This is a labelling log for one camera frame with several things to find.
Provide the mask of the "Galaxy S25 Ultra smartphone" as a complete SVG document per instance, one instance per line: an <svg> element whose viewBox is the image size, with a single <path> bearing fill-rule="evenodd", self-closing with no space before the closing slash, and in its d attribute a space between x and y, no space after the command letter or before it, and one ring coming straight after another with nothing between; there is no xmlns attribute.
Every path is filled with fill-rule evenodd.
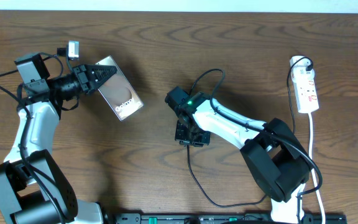
<svg viewBox="0 0 358 224"><path fill-rule="evenodd" d="M124 121L144 106L144 103L111 56L102 59L96 64L115 66L117 68L116 74L99 88L99 92L120 121Z"/></svg>

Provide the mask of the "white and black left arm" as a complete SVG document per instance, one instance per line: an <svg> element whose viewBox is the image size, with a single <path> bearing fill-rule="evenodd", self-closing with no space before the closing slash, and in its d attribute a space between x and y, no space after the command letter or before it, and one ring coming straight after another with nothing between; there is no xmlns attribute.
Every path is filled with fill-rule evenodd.
<svg viewBox="0 0 358 224"><path fill-rule="evenodd" d="M110 223L98 202L77 199L52 157L64 101L90 95L117 73L114 65L79 65L50 78L39 52L15 61L23 82L12 97L20 118L9 154L0 164L0 211L6 223Z"/></svg>

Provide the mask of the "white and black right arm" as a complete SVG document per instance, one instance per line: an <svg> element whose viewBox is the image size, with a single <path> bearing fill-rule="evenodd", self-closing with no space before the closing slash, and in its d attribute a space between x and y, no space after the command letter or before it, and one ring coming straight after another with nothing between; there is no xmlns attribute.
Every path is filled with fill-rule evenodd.
<svg viewBox="0 0 358 224"><path fill-rule="evenodd" d="M216 134L237 147L257 185L272 200L271 219L301 223L301 194L312 168L310 158L286 123L247 118L199 92L180 87L167 93L166 104L178 121L175 140L186 147L208 145Z"/></svg>

